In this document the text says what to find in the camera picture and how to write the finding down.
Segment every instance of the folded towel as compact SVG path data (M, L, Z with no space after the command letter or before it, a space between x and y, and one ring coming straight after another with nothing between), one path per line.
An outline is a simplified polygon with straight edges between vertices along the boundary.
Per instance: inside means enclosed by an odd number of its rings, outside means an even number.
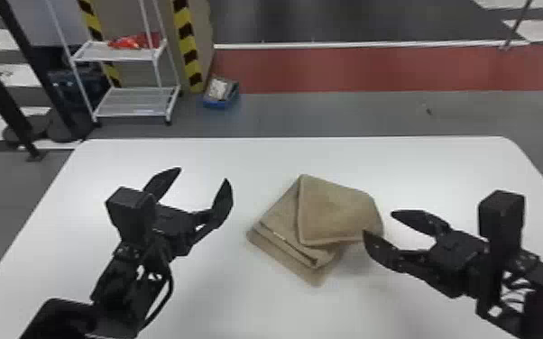
M366 193L301 175L248 232L251 243L319 286L345 246L362 230L382 234L374 200Z

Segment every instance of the red floor stripe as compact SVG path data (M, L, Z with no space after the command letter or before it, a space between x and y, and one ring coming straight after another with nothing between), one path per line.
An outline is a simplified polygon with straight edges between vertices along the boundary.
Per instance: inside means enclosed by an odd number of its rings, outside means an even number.
M543 45L217 50L212 72L242 93L543 90Z

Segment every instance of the tabletop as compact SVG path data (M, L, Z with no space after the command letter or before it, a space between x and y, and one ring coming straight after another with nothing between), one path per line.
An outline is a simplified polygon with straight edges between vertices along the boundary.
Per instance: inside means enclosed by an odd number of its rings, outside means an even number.
M0 339L18 338L48 298L88 302L119 240L105 200L176 166L163 204L207 208L228 178L235 207L171 264L174 293L140 338L510 338L471 299L390 272L361 244L316 289L248 243L245 232L302 173L368 192L386 238L405 249L433 241L392 210L426 209L477 234L482 199L523 194L523 246L543 259L543 177L501 137L94 140L72 153L0 261Z

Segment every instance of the shelf rack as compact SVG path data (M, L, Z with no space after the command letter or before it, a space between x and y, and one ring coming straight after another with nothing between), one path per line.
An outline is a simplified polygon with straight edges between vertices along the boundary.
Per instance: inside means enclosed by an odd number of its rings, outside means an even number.
M157 48L139 49L139 50L119 50L111 48L107 45L108 41L86 41L73 54L69 51L68 43L65 35L60 27L59 18L51 3L51 0L44 0L49 12L51 13L52 21L63 50L69 60L69 65L76 77L80 94L87 106L93 123L98 123L98 117L117 117L117 116L164 116L167 124L170 124L172 110L177 102L179 92L181 90L177 68L172 59L172 54L169 47L169 39L166 35L164 21L161 17L158 1L152 0L153 9L156 14L158 26L161 32L160 45ZM145 9L144 0L136 0L141 9L143 19L143 28L149 46L153 46L152 29L148 20L147 11ZM158 67L159 60L163 52L166 51L172 66L175 86L163 87L160 70ZM97 107L93 107L88 99L86 89L82 83L82 79L78 73L78 64L82 62L98 62L103 68L104 62L150 62L153 66L153 74L156 79L157 87L115 87L110 78L109 90L103 96L103 99Z

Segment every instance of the yellow and black striped pole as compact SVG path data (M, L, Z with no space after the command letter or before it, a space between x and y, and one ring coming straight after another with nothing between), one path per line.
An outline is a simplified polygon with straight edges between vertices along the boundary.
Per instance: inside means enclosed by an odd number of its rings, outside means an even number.
M93 8L92 0L78 0L80 6L80 12L84 17L84 21L87 24L88 31L90 36L94 41L103 41L103 32L101 30L101 22L95 13L95 8ZM112 81L115 87L121 87L120 82L120 72L114 66L112 62L103 63L103 71Z
M204 77L198 60L198 46L194 37L188 0L173 0L174 22L179 37L179 51L183 57L185 74L192 93L204 91Z

